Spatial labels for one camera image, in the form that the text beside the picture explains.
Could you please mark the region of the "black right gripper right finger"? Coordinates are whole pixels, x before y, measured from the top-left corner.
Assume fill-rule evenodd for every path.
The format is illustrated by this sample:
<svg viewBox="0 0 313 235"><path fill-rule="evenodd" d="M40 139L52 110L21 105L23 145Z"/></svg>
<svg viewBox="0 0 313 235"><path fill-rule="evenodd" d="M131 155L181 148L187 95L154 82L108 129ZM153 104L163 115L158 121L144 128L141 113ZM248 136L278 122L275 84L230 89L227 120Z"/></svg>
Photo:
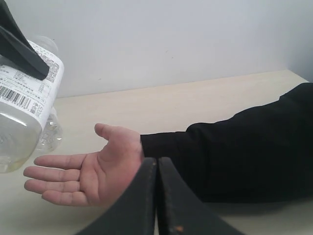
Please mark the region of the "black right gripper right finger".
<svg viewBox="0 0 313 235"><path fill-rule="evenodd" d="M240 235L192 192L169 158L158 160L157 223L160 235Z"/></svg>

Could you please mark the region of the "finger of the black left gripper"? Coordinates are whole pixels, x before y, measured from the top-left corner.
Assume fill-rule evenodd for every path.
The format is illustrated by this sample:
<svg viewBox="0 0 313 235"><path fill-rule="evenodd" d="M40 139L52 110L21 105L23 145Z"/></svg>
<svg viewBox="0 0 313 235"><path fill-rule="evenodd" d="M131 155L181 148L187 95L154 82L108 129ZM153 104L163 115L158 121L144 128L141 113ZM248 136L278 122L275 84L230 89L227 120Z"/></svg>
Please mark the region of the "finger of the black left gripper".
<svg viewBox="0 0 313 235"><path fill-rule="evenodd" d="M27 75L38 80L48 76L49 66L24 37L6 3L0 5L0 54Z"/></svg>

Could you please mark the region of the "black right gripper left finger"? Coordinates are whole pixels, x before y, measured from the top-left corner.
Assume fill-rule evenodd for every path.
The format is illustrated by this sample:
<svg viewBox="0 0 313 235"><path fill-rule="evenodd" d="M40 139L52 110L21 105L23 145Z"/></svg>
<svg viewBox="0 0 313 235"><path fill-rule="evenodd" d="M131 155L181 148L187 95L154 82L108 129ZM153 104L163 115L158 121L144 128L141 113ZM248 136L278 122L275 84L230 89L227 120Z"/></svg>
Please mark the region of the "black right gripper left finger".
<svg viewBox="0 0 313 235"><path fill-rule="evenodd" d="M157 162L145 158L117 201L78 235L152 235L155 228Z"/></svg>

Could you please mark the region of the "black sleeved forearm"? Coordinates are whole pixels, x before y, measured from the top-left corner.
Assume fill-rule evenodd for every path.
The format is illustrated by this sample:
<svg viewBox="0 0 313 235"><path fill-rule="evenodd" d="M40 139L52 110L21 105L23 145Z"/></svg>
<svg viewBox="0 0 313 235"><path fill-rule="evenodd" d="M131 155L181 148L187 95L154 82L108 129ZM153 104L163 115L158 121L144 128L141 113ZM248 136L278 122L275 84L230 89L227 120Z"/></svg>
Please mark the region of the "black sleeved forearm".
<svg viewBox="0 0 313 235"><path fill-rule="evenodd" d="M313 194L313 85L184 132L142 135L145 157L168 157L204 202L265 203Z"/></svg>

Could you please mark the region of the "person's open hand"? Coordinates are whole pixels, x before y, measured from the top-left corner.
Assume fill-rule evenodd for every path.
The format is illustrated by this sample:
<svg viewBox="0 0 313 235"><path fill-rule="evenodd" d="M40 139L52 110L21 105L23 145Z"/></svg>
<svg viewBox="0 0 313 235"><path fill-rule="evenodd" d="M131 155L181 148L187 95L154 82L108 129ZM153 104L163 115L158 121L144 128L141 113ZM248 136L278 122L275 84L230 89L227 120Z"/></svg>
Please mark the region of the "person's open hand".
<svg viewBox="0 0 313 235"><path fill-rule="evenodd" d="M140 134L106 124L95 132L107 140L102 150L77 155L37 157L23 174L24 188L60 206L109 208L139 170L144 154Z"/></svg>

